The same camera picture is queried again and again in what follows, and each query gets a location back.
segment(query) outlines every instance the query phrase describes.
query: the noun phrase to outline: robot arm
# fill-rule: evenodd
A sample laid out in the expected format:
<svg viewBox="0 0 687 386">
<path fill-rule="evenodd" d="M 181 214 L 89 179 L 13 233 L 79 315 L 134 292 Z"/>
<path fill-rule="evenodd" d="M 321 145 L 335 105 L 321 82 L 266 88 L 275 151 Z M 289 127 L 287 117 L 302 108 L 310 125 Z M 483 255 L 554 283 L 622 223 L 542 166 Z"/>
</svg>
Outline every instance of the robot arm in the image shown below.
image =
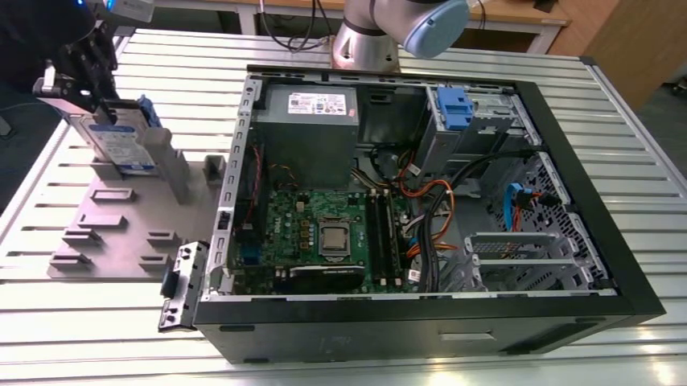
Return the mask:
<svg viewBox="0 0 687 386">
<path fill-rule="evenodd" d="M 0 51 L 23 47 L 47 61 L 34 93 L 73 114 L 93 114 L 102 123 L 117 117 L 107 100 L 118 100 L 114 28 L 97 21 L 86 0 L 0 2 Z"/>
<path fill-rule="evenodd" d="M 334 43 L 338 68 L 399 70 L 399 47 L 431 58 L 451 47 L 470 18 L 466 0 L 347 0 Z"/>
</svg>

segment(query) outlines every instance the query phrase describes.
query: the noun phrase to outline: white label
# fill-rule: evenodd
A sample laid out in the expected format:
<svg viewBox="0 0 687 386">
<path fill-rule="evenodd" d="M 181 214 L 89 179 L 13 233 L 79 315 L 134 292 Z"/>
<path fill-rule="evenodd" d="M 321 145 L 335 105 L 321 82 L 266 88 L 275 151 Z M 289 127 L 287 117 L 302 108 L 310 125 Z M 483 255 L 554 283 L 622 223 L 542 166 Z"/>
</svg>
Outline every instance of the white label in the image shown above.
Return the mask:
<svg viewBox="0 0 687 386">
<path fill-rule="evenodd" d="M 289 113 L 346 115 L 346 95 L 295 92 L 289 96 Z"/>
<path fill-rule="evenodd" d="M 93 138 L 106 151 L 113 163 L 127 174 L 150 174 L 155 162 L 142 145 L 137 143 L 137 130 L 129 126 L 91 125 Z"/>
<path fill-rule="evenodd" d="M 421 168 L 418 166 L 415 166 L 415 164 L 410 164 L 409 165 L 409 171 L 414 174 L 414 175 L 418 175 L 421 173 Z"/>
<path fill-rule="evenodd" d="M 421 281 L 421 271 L 411 269 L 409 271 L 409 281 L 419 282 Z"/>
</svg>

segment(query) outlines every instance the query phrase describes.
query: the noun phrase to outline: green motherboard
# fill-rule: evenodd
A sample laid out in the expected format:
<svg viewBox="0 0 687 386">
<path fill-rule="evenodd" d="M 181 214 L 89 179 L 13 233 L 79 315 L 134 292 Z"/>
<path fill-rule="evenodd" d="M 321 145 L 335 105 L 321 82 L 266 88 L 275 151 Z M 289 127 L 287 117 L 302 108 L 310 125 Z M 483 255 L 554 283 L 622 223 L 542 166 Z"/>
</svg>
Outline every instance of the green motherboard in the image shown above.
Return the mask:
<svg viewBox="0 0 687 386">
<path fill-rule="evenodd" d="M 375 267 L 378 271 L 382 268 L 371 256 L 375 249 L 369 235 L 373 232 L 377 237 L 377 230 L 371 230 L 367 223 L 370 202 L 370 193 L 363 192 L 273 191 L 261 251 L 242 249 L 245 256 L 238 265 L 245 269 L 237 277 L 238 291 L 245 294 L 279 293 L 271 280 L 279 276 L 279 270 L 307 265 L 363 267 L 366 279 L 361 287 L 349 291 L 351 294 L 411 291 L 401 280 L 403 267 L 398 260 L 387 266 L 387 272 L 394 271 L 389 277 L 397 278 L 381 280 L 375 275 Z M 393 216 L 406 213 L 403 198 L 394 198 L 391 206 Z"/>
</svg>

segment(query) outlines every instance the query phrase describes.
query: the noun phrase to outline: ram slot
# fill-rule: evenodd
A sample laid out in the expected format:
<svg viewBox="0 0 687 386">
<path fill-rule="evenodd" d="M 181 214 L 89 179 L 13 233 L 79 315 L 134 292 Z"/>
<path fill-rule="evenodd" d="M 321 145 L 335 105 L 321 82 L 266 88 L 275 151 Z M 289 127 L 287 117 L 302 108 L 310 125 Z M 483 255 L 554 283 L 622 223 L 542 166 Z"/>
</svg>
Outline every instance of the ram slot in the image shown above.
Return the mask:
<svg viewBox="0 0 687 386">
<path fill-rule="evenodd" d="M 382 280 L 382 241 L 379 232 L 379 220 L 377 215 L 377 193 L 373 191 L 366 197 L 366 229 L 367 229 L 367 245 L 370 252 L 370 265 L 373 272 L 373 281 Z"/>
<path fill-rule="evenodd" d="M 399 278 L 399 230 L 397 229 L 397 214 L 394 213 L 394 200 L 390 191 L 385 191 L 387 204 L 389 240 L 391 243 L 391 256 L 387 263 L 387 277 Z"/>
<path fill-rule="evenodd" d="M 394 261 L 393 261 L 393 243 L 389 238 L 390 234 L 390 228 L 389 228 L 389 210 L 387 210 L 387 198 L 383 195 L 379 195 L 377 197 L 377 230 L 378 230 L 378 237 L 381 240 L 381 247 L 382 247 L 382 268 L 383 268 L 383 275 L 389 281 L 394 277 Z"/>
</svg>

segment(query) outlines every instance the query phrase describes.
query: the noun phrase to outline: metal bracket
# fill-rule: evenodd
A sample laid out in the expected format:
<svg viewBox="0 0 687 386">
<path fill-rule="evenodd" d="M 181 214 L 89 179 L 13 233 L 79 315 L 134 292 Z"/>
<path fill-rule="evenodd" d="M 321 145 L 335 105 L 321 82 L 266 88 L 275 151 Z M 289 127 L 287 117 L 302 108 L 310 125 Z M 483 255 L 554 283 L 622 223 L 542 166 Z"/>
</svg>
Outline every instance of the metal bracket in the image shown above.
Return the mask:
<svg viewBox="0 0 687 386">
<path fill-rule="evenodd" d="M 206 270 L 207 248 L 205 242 L 182 245 L 174 266 L 163 278 L 161 294 L 165 301 L 159 332 L 195 331 L 194 317 L 198 306 L 203 272 Z"/>
</svg>

